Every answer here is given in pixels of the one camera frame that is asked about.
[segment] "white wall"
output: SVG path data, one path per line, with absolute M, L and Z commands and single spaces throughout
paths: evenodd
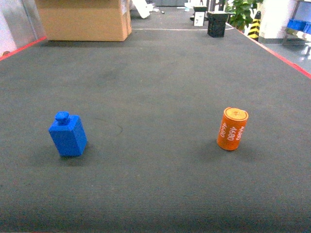
M 16 50 L 16 44 L 5 21 L 3 13 L 0 11 L 0 57 L 5 51 Z
M 265 39 L 284 38 L 295 3 L 295 0 L 264 0 L 259 36 Z

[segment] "cardboard box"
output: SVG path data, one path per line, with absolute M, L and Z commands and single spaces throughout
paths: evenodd
M 124 41 L 129 0 L 35 0 L 48 40 Z

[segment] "white line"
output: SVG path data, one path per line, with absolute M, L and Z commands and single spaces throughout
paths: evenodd
M 166 28 L 133 28 L 133 30 L 151 30 L 151 31 L 206 31 L 206 29 L 166 29 Z
M 206 29 L 168 29 L 168 28 L 133 28 L 132 30 L 138 30 L 138 31 L 207 31 Z

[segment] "can lid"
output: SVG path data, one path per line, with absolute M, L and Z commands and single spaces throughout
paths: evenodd
M 238 108 L 226 108 L 224 110 L 224 115 L 233 121 L 245 121 L 248 119 L 248 113 Z

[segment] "orange can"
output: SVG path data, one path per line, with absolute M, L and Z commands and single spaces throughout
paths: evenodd
M 226 108 L 220 124 L 217 144 L 224 150 L 238 148 L 248 120 L 248 113 L 238 108 Z

